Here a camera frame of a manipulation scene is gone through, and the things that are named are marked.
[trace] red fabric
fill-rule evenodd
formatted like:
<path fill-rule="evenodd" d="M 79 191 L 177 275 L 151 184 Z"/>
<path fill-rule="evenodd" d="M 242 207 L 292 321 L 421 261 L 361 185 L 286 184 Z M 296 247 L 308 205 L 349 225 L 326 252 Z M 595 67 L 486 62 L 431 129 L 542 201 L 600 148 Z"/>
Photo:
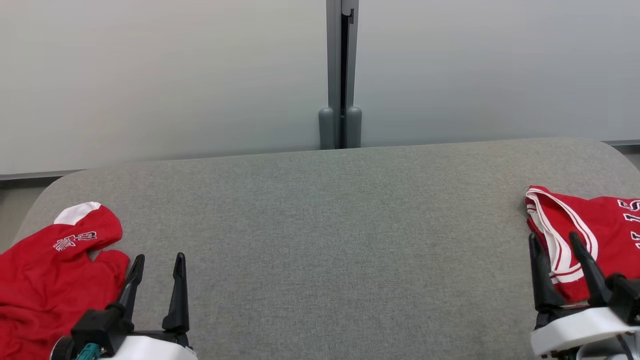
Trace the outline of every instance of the red fabric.
<path fill-rule="evenodd" d="M 619 272 L 640 277 L 640 199 L 603 196 L 586 200 L 530 186 L 525 202 L 532 216 L 527 222 L 546 245 L 552 279 L 568 302 L 589 297 L 570 245 L 572 231 L 580 235 L 605 276 Z"/>
<path fill-rule="evenodd" d="M 87 252 L 122 237 L 105 206 L 75 225 L 54 224 L 0 254 L 0 359 L 48 359 L 87 309 L 104 309 L 122 289 L 129 257 Z"/>

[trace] gray partition leg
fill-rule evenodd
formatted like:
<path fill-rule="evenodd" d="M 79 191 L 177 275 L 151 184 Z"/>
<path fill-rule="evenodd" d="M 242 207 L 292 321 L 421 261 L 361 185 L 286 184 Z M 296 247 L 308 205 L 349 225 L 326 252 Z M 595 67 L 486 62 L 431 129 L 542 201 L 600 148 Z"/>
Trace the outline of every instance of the gray partition leg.
<path fill-rule="evenodd" d="M 347 149 L 360 147 L 360 133 L 362 132 L 362 110 L 357 106 L 350 107 L 344 117 L 344 147 Z"/>
<path fill-rule="evenodd" d="M 331 108 L 323 108 L 318 113 L 320 122 L 320 149 L 335 149 L 335 119 Z"/>

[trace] folded red jersey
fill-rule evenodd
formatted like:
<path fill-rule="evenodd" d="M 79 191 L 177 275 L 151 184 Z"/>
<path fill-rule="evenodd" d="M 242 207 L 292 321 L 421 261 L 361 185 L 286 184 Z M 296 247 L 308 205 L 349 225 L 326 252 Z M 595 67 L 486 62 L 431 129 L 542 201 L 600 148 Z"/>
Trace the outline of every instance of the folded red jersey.
<path fill-rule="evenodd" d="M 640 199 L 585 200 L 530 186 L 525 202 L 529 227 L 547 248 L 552 281 L 569 303 L 589 298 L 582 268 L 572 254 L 572 231 L 580 235 L 605 276 L 619 272 L 640 278 Z"/>
<path fill-rule="evenodd" d="M 104 309 L 124 284 L 129 258 L 100 250 L 122 237 L 118 218 L 97 202 L 65 209 L 0 254 L 0 359 L 48 359 L 87 309 Z"/>

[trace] white wall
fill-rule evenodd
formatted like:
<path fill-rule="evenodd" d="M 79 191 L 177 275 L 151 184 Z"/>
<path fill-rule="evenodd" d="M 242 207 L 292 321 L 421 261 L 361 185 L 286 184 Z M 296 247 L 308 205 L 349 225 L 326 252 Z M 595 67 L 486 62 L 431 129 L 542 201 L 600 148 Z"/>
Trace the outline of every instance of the white wall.
<path fill-rule="evenodd" d="M 360 2 L 362 145 L 640 138 L 640 2 Z"/>
<path fill-rule="evenodd" d="M 324 0 L 0 5 L 0 175 L 319 148 Z"/>

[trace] logo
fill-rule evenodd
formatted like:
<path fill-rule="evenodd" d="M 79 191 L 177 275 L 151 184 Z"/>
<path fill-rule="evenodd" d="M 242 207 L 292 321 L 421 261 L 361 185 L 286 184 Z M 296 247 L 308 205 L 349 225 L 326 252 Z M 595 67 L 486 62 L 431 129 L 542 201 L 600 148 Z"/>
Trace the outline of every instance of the logo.
<path fill-rule="evenodd" d="M 90 231 L 89 233 L 83 233 L 80 235 L 71 235 L 71 236 L 67 236 L 64 239 L 60 239 L 56 241 L 56 244 L 53 245 L 53 248 L 58 251 L 62 251 L 69 246 L 76 246 L 76 243 L 74 243 L 74 241 L 86 241 L 86 240 L 93 240 L 96 238 L 97 238 L 97 234 L 95 233 L 95 231 Z"/>

